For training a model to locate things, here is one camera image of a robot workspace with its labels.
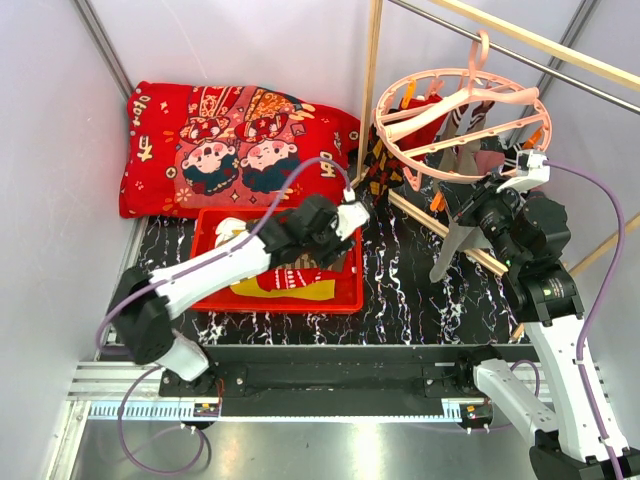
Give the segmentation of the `pink round clip hanger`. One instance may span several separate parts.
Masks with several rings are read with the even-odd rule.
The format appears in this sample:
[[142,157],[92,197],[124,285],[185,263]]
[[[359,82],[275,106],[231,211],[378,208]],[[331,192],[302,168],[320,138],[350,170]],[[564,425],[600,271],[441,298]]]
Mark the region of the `pink round clip hanger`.
[[[464,68],[439,68],[408,75],[381,95],[373,111],[373,126],[390,157],[402,167],[402,178],[414,191],[423,179],[469,184],[480,179],[476,161],[460,156],[487,137],[531,125],[529,147],[544,152],[552,138],[550,115],[536,87],[525,88],[488,73],[484,65],[490,40],[478,32]],[[525,117],[495,126],[486,124],[499,105],[531,107]]]

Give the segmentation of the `black white striped sock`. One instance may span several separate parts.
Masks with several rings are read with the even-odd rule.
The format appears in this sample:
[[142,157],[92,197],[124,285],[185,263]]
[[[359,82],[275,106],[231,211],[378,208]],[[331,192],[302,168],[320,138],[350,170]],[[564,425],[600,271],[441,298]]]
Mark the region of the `black white striped sock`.
[[469,125],[466,133],[475,133],[484,128],[486,123],[487,114],[494,107],[494,101],[481,102],[471,113]]

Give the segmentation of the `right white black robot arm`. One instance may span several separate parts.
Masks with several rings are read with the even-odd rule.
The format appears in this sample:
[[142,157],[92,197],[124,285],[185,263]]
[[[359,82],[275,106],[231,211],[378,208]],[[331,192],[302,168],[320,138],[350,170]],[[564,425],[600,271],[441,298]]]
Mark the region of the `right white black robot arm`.
[[507,271],[511,311],[525,327],[541,364],[552,404],[517,379],[494,347],[462,356],[454,384],[466,396],[483,394],[529,446],[539,479],[633,479],[639,451],[620,431],[586,344],[578,288],[560,261],[571,238],[564,206],[545,196],[522,198],[506,179],[442,182],[451,227],[468,227],[489,241]]

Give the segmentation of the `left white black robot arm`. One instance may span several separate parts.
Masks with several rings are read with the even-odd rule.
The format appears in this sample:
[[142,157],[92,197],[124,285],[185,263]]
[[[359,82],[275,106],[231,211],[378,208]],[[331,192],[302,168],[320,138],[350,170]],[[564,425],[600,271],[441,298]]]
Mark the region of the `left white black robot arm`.
[[216,382],[211,361],[172,321],[205,297],[305,253],[319,266],[331,265],[353,247],[355,231],[369,218],[355,199],[336,206],[317,194],[296,208],[268,209],[250,229],[186,262],[151,273],[127,269],[105,320],[135,364],[168,369],[190,393],[206,395]]

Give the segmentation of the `brown striped sock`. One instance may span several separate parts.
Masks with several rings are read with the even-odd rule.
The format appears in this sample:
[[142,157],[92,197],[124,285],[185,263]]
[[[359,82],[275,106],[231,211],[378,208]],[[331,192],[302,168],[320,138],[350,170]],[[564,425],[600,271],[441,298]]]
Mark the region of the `brown striped sock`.
[[305,253],[300,257],[298,257],[293,263],[281,265],[281,268],[300,269],[300,270],[319,269],[320,271],[332,272],[332,273],[338,274],[343,272],[345,268],[345,264],[349,258],[350,258],[350,254],[347,253],[341,256],[340,258],[338,258],[336,261],[334,261],[330,265],[326,267],[321,267],[317,264],[317,262],[312,258],[312,256],[309,253]]

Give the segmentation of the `red plastic basket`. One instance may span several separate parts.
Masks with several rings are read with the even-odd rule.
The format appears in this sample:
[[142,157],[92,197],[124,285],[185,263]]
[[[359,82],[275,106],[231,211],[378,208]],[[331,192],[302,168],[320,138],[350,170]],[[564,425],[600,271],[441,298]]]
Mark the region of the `red plastic basket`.
[[[223,241],[226,232],[238,234],[244,224],[256,222],[266,212],[264,207],[210,207],[200,211],[196,220],[191,256],[206,253]],[[322,271],[322,280],[335,281],[335,297],[328,301],[308,301],[292,298],[252,298],[235,295],[230,286],[195,303],[197,311],[266,312],[266,313],[324,313],[351,314],[359,311],[364,302],[362,235],[357,230],[355,246],[347,253],[350,258],[342,273]]]

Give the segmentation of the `red white patterned sock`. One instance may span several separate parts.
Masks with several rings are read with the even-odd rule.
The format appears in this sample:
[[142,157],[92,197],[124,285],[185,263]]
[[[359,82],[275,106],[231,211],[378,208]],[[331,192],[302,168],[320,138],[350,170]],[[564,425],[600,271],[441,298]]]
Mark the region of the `red white patterned sock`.
[[277,268],[257,277],[259,287],[265,291],[303,288],[322,279],[322,271],[298,268]]

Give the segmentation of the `yellow sock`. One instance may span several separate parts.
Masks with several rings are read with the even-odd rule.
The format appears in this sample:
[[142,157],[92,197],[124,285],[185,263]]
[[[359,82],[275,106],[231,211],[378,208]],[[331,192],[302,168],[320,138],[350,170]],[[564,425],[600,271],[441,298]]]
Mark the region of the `yellow sock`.
[[263,289],[256,277],[244,280],[230,286],[235,295],[252,298],[292,298],[308,301],[328,301],[335,297],[335,281],[322,280],[304,287],[292,289],[276,289],[267,291]]

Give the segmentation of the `black argyle sock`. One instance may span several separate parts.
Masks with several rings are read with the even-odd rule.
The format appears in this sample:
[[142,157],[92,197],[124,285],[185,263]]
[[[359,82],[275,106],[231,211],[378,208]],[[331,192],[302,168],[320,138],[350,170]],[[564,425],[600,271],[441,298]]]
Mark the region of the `black argyle sock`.
[[364,164],[368,170],[363,184],[374,206],[386,200],[391,190],[404,184],[402,163],[388,150],[374,126],[369,130]]

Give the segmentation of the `red cartoon print pillow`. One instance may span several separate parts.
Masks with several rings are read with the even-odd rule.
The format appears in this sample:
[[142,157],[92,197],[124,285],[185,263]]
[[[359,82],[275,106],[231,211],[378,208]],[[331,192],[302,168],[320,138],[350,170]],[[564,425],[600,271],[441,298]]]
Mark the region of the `red cartoon print pillow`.
[[359,120],[261,86],[139,83],[127,103],[123,218],[195,218],[214,206],[342,199]]

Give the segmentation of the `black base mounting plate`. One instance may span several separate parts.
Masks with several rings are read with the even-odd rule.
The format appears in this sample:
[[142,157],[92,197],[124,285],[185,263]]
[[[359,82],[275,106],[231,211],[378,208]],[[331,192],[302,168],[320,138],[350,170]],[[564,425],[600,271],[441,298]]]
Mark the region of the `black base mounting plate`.
[[465,378],[474,360],[502,359],[516,374],[544,381],[543,367],[530,345],[218,345],[204,349],[208,369],[196,379],[167,367],[162,396],[243,398],[269,390],[407,391],[429,396],[452,389],[471,396]]

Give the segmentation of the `metal hanging rod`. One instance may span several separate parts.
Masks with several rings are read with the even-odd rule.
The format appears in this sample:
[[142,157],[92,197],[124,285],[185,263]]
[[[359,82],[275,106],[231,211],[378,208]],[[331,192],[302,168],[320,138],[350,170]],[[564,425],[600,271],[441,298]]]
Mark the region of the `metal hanging rod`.
[[639,106],[592,86],[575,77],[569,76],[560,70],[564,64],[569,64],[581,70],[587,71],[599,78],[603,78],[615,84],[621,85],[632,91],[639,91],[639,76],[614,67],[606,62],[597,60],[589,55],[578,52],[568,45],[552,41],[539,34],[535,34],[523,27],[500,19],[476,7],[472,7],[462,1],[434,1],[434,4],[447,11],[460,15],[468,20],[476,22],[480,26],[488,27],[520,43],[528,45],[537,51],[545,53],[549,57],[546,64],[537,62],[514,50],[490,41],[489,48],[516,62],[526,65],[541,72],[548,77],[576,88],[592,97],[614,105],[627,112],[639,115]]

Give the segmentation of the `wooden drying rack frame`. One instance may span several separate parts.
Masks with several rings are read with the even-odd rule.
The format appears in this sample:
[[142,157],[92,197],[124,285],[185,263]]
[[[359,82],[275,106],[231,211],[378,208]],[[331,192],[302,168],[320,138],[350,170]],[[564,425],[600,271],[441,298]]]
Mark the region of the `wooden drying rack frame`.
[[[463,29],[451,22],[448,22],[438,16],[428,13],[426,10],[421,9],[407,1],[389,1],[415,15],[418,15],[424,19],[427,19],[435,24],[447,28],[454,33],[470,38],[473,41],[481,41],[479,36],[476,36],[472,32]],[[593,17],[594,11],[600,4],[600,1],[581,1],[579,7],[576,9],[574,17],[567,25],[565,33],[563,34],[561,43],[568,45],[575,44],[578,36],[580,35],[583,27]],[[380,29],[383,13],[383,1],[370,1],[369,7],[369,21],[368,21],[368,40],[367,40],[367,57],[365,62],[365,74],[363,85],[363,97],[361,108],[361,128],[360,128],[360,144],[359,144],[359,156],[357,161],[357,173],[353,185],[358,185],[365,177],[366,171],[363,170],[365,148],[367,139],[365,136],[368,134],[369,127],[372,121],[372,115],[377,114],[377,107],[372,107],[374,86],[376,80],[376,63],[378,57]],[[547,75],[543,75],[540,80],[540,85],[545,85],[545,78]],[[423,226],[429,228],[432,232],[436,233],[440,237],[444,237],[448,233],[448,228],[442,225],[435,218],[430,217],[427,213],[420,210],[405,198],[399,196],[396,193],[389,193],[389,201],[397,208],[401,209]],[[595,250],[589,255],[584,257],[578,264],[576,264],[571,270],[572,274],[580,274],[586,271],[591,265],[593,265],[600,257],[607,253],[614,247],[616,241],[622,240],[619,238],[621,234],[614,232],[603,243],[601,243]],[[482,264],[485,268],[489,269],[494,274],[504,273],[505,267],[497,260],[490,257],[487,253],[480,250],[468,250],[465,252],[469,258],[474,259],[478,263]]]

